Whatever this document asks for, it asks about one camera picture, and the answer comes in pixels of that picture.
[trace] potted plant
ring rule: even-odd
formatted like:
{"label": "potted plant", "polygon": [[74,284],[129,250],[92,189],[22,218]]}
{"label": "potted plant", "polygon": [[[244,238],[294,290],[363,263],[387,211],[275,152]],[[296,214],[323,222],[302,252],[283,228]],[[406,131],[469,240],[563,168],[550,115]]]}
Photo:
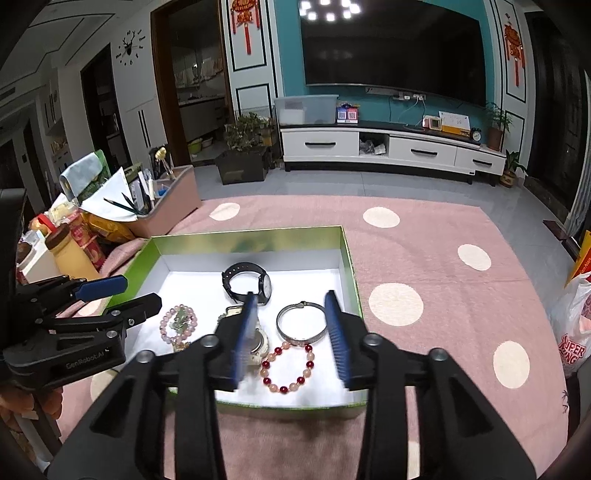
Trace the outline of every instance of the potted plant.
{"label": "potted plant", "polygon": [[521,152],[511,152],[509,150],[505,150],[506,160],[505,160],[505,172],[499,179],[501,185],[504,185],[507,188],[511,188],[517,179],[517,175],[515,172],[518,168],[523,170],[525,173],[525,167],[519,163],[519,155]]}
{"label": "potted plant", "polygon": [[240,115],[226,125],[224,138],[230,150],[216,158],[224,185],[246,181],[263,181],[270,164],[270,151],[262,144],[261,129],[268,122],[254,112]]}
{"label": "potted plant", "polygon": [[503,135],[509,131],[512,119],[496,103],[486,104],[486,117],[489,124],[486,145],[500,152]]}

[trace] red text on bag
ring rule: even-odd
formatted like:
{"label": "red text on bag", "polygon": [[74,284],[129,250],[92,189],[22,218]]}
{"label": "red text on bag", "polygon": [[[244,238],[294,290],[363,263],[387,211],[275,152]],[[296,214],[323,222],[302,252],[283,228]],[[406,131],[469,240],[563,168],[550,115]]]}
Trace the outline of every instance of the red text on bag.
{"label": "red text on bag", "polygon": [[583,358],[587,347],[580,343],[573,342],[567,334],[562,336],[562,341],[558,345],[558,351],[565,364],[573,365],[577,360]]}

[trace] teal wall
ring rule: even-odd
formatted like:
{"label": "teal wall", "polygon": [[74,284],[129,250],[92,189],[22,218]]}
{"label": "teal wall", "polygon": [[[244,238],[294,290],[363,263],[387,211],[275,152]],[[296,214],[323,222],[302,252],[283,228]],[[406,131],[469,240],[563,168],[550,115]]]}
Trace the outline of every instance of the teal wall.
{"label": "teal wall", "polygon": [[[484,47],[486,66],[486,99],[492,102],[495,91],[495,68],[493,63],[492,37],[488,25],[484,0],[426,0],[431,4],[455,10],[468,15],[480,22],[482,30],[482,44]],[[281,73],[283,75],[283,89],[285,96],[317,95],[322,93],[338,93],[339,100],[361,105],[359,116],[363,120],[388,122],[390,110],[388,97],[384,95],[368,95],[364,87],[320,86],[307,87],[304,78],[304,57],[301,45],[300,13],[298,0],[275,0],[275,17],[277,18],[277,34],[279,36],[279,51],[281,55]],[[400,123],[415,124],[423,114],[423,108],[417,105],[407,112],[403,111],[412,103],[392,100],[392,122],[399,116]],[[446,99],[434,95],[427,95],[426,115],[438,115],[439,110],[462,113],[470,116],[470,125],[485,132],[483,109],[473,105],[461,103],[459,100]]]}

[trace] red chinese knot decoration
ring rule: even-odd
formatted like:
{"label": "red chinese knot decoration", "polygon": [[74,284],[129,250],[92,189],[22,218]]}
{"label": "red chinese knot decoration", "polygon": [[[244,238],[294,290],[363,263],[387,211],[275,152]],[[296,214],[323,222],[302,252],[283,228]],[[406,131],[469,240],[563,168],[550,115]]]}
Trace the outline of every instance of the red chinese knot decoration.
{"label": "red chinese knot decoration", "polygon": [[250,55],[251,36],[248,32],[248,24],[252,23],[252,9],[255,9],[255,24],[258,30],[261,29],[261,19],[259,18],[258,0],[234,0],[232,2],[232,32],[236,35],[236,28],[244,25],[244,37],[246,39],[246,53]]}
{"label": "red chinese knot decoration", "polygon": [[513,28],[511,24],[511,17],[505,14],[509,22],[505,25],[505,45],[507,49],[507,60],[511,57],[515,58],[515,86],[519,86],[519,62],[525,71],[525,53],[523,51],[523,43],[519,37],[519,32]]}

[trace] paper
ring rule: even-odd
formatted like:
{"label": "paper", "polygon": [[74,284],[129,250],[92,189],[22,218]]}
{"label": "paper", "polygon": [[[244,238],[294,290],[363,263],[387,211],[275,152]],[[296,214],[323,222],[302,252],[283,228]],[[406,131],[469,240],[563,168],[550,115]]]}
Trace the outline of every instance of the paper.
{"label": "paper", "polygon": [[127,201],[123,197],[124,194],[131,198],[123,168],[120,168],[92,197],[82,202],[80,208],[106,220],[135,222],[138,219],[137,215],[105,201],[105,199],[109,199],[121,205],[127,205]]}
{"label": "paper", "polygon": [[458,113],[439,112],[441,117],[441,124],[444,127],[461,128],[462,130],[470,130],[470,118],[467,115],[460,115]]}

